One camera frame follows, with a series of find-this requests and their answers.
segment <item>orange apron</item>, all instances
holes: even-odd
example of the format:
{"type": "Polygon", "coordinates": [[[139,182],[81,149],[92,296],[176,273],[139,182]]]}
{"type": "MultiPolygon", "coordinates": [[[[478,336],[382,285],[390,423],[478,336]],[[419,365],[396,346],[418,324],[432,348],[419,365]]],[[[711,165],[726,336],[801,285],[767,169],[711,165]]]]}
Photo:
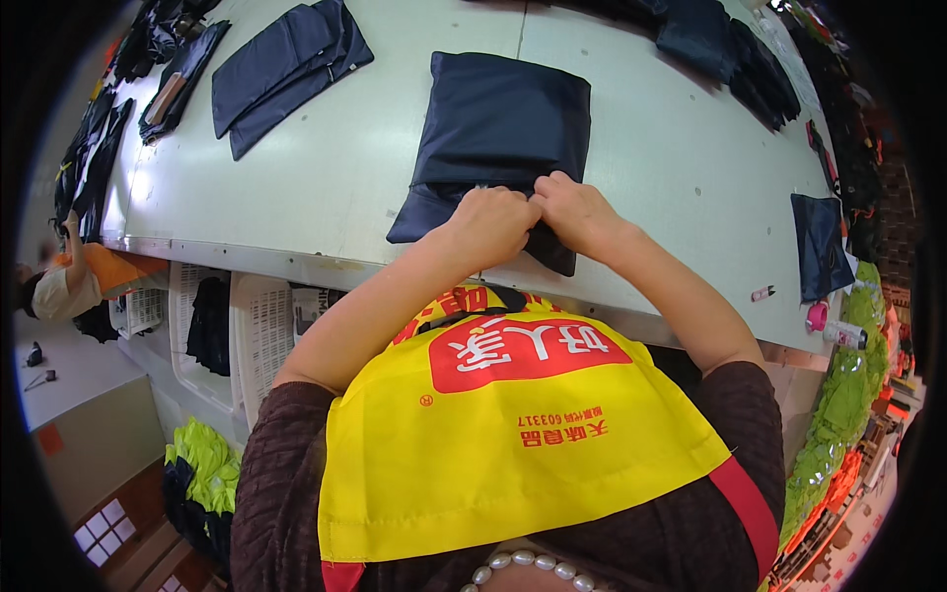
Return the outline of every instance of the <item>orange apron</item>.
{"type": "MultiPolygon", "coordinates": [[[[136,279],[168,269],[168,262],[163,259],[112,251],[97,242],[84,244],[82,252],[85,254],[86,264],[98,280],[98,289],[103,294],[136,279]]],[[[72,255],[60,253],[53,258],[50,267],[65,267],[71,263],[72,255]]]]}

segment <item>coworker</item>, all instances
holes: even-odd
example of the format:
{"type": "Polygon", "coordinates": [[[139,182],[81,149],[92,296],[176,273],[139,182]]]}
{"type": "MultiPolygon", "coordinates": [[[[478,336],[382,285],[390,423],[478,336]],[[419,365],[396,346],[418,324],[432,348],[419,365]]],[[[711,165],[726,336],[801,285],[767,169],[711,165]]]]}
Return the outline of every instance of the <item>coworker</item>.
{"type": "Polygon", "coordinates": [[[113,300],[142,288],[168,289],[166,260],[111,251],[101,244],[82,244],[79,218],[70,210],[63,223],[65,253],[37,274],[25,263],[16,266],[18,308],[44,321],[62,321],[85,313],[103,299],[113,300]]]}
{"type": "Polygon", "coordinates": [[[278,372],[243,456],[235,590],[755,590],[784,509],[762,364],[727,301],[594,187],[473,189],[278,372]],[[691,399],[604,323],[457,287],[541,218],[660,311],[703,372],[691,399]]]}

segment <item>lime green garment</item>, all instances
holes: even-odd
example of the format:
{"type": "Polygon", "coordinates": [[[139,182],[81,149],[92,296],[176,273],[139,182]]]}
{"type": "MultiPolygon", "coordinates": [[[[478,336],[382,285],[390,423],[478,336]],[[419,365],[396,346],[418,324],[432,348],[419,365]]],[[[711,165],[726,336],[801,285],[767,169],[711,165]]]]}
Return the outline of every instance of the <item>lime green garment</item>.
{"type": "Polygon", "coordinates": [[[165,446],[165,464],[174,463],[178,457],[194,470],[187,499],[218,514],[234,510],[241,454],[232,450],[220,434],[191,417],[188,425],[174,430],[174,445],[165,446]]]}
{"type": "Polygon", "coordinates": [[[842,320],[863,328],[868,344],[862,351],[839,348],[832,357],[806,445],[795,456],[793,474],[786,481],[780,549],[825,497],[846,450],[865,433],[871,402],[878,398],[888,369],[887,341],[878,329],[884,323],[884,297],[875,287],[881,285],[878,268],[860,261],[855,277],[871,285],[852,289],[843,301],[842,320]]]}

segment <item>white work table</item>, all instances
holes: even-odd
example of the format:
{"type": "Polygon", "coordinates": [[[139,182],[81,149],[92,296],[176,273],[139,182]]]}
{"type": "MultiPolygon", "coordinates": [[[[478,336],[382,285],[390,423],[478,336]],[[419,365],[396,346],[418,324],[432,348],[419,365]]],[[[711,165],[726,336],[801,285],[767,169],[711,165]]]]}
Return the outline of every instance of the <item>white work table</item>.
{"type": "MultiPolygon", "coordinates": [[[[767,359],[784,359],[786,349],[829,355],[820,334],[805,329],[790,203],[793,192],[829,195],[805,131],[813,119],[831,153],[817,108],[802,103],[799,117],[774,133],[725,85],[661,54],[644,31],[569,9],[348,0],[375,61],[302,105],[234,162],[227,137],[214,137],[211,74],[296,4],[223,0],[212,10],[208,22],[233,26],[177,129],[154,146],[142,146],[137,121],[163,66],[119,87],[119,99],[135,98],[135,106],[112,174],[102,228],[108,246],[351,289],[405,248],[384,237],[414,169],[431,53],[479,51],[588,80],[585,182],[719,290],[772,345],[767,359]],[[750,301],[770,284],[774,296],[750,301]]],[[[772,43],[739,2],[724,5],[772,43]]],[[[782,23],[763,12],[788,50],[781,57],[797,60],[782,23]]],[[[573,278],[526,254],[481,278],[554,296],[632,338],[676,344],[635,288],[582,256],[573,278]]]]}

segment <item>white plastic basket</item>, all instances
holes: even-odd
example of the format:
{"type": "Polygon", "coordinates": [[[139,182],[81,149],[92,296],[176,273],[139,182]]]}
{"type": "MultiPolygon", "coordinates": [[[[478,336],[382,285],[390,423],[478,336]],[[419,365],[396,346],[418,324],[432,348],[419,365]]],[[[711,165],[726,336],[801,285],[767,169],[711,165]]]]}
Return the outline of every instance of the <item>white plastic basket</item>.
{"type": "Polygon", "coordinates": [[[128,339],[137,332],[161,324],[164,319],[165,291],[155,288],[135,290],[109,300],[109,321],[119,335],[128,339]]]}
{"type": "Polygon", "coordinates": [[[237,340],[241,392],[252,430],[270,384],[293,349],[293,291],[284,279],[234,273],[232,281],[231,334],[237,340]]]}
{"type": "MultiPolygon", "coordinates": [[[[201,366],[192,355],[187,355],[190,319],[194,316],[194,298],[202,279],[216,277],[227,281],[230,272],[211,269],[203,265],[172,261],[170,267],[170,289],[168,292],[168,329],[171,344],[171,367],[178,381],[202,399],[236,415],[240,410],[240,399],[234,398],[231,379],[215,374],[201,366]]],[[[235,374],[237,360],[230,351],[230,373],[235,374]]]]}
{"type": "MultiPolygon", "coordinates": [[[[237,288],[237,282],[233,277],[230,279],[230,302],[234,299],[234,290],[237,288]]],[[[240,363],[237,360],[237,309],[230,306],[230,394],[233,396],[234,413],[240,410],[245,415],[245,406],[243,404],[243,389],[240,384],[240,363]]]]}

